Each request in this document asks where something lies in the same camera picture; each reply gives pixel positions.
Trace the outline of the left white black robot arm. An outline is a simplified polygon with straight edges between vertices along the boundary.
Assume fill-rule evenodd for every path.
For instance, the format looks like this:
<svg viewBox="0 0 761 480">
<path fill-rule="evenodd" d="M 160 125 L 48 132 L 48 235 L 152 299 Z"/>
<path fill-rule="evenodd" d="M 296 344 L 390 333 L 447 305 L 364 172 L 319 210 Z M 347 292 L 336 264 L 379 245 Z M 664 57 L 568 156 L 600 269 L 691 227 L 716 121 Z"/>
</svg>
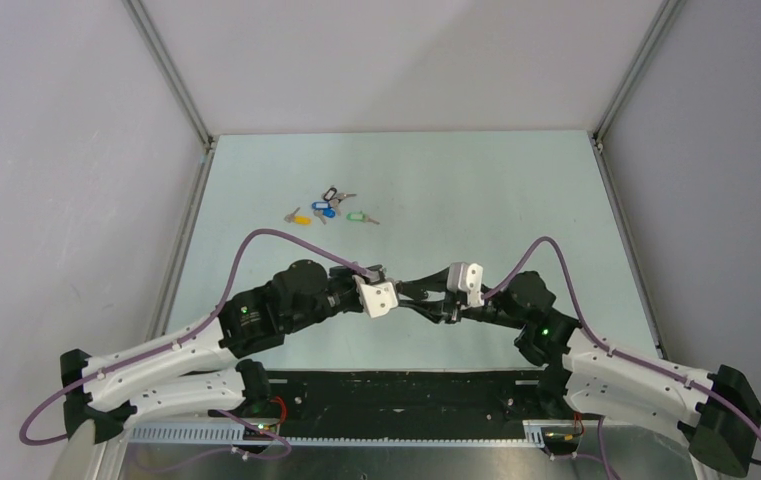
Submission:
<svg viewBox="0 0 761 480">
<path fill-rule="evenodd" d="M 397 305 L 395 283 L 380 269 L 364 277 L 346 267 L 296 261 L 265 285 L 233 296 L 214 318 L 115 354 L 63 354 L 61 377 L 71 389 L 63 403 L 66 435 L 91 422 L 99 444 L 182 414 L 241 409 L 260 416 L 271 406 L 272 390 L 250 355 L 335 315 L 377 318 Z"/>
</svg>

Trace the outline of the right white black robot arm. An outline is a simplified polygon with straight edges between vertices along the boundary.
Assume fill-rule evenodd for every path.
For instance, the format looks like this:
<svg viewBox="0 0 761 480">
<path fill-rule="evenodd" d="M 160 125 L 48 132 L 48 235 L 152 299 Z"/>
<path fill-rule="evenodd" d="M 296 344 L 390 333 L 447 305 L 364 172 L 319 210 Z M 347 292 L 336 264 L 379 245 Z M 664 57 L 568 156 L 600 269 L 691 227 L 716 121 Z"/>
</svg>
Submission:
<svg viewBox="0 0 761 480">
<path fill-rule="evenodd" d="M 468 291 L 451 275 L 445 269 L 398 282 L 402 306 L 436 324 L 470 319 L 518 330 L 515 347 L 544 369 L 536 400 L 545 415 L 572 412 L 639 426 L 735 477 L 757 464 L 761 404 L 740 370 L 722 364 L 707 371 L 593 341 L 578 319 L 556 309 L 555 294 L 535 271 L 515 275 L 479 307 L 467 305 Z"/>
</svg>

